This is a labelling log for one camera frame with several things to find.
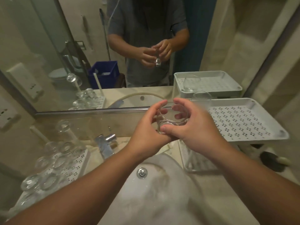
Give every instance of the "blue bin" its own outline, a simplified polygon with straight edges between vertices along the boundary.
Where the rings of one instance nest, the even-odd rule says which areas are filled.
[[[117,61],[97,61],[88,71],[88,80],[92,89],[99,89],[94,73],[97,73],[97,77],[103,89],[114,88],[120,75]]]

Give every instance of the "person's left hand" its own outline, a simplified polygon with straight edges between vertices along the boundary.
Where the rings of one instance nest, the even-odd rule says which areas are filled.
[[[154,117],[160,106],[166,100],[152,105],[142,119],[139,121],[133,136],[126,145],[126,149],[138,156],[140,160],[145,160],[156,153],[166,144],[176,140],[175,137],[167,134],[159,134],[153,127],[152,123],[156,122]]]
[[[159,58],[161,61],[167,61],[170,59],[172,54],[172,44],[169,40],[165,39],[152,48],[159,49]]]

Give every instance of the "dark round object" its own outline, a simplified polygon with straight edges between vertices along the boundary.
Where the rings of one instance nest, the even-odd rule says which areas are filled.
[[[277,155],[275,155],[271,152],[267,152],[267,151],[264,151],[260,155],[260,160],[266,167],[270,168],[271,170],[273,170],[275,172],[283,172],[286,165],[278,163],[276,161],[277,158],[278,158]]]

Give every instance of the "faucet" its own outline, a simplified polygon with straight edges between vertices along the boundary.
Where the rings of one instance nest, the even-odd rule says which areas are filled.
[[[117,140],[115,134],[104,136],[103,134],[95,138],[95,142],[98,144],[99,150],[103,159],[106,160],[108,157],[114,154],[110,144]]]

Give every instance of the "mirror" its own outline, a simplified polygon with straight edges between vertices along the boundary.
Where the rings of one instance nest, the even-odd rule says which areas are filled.
[[[179,95],[177,72],[224,71],[246,89],[290,2],[0,0],[0,74],[38,112],[148,106]]]

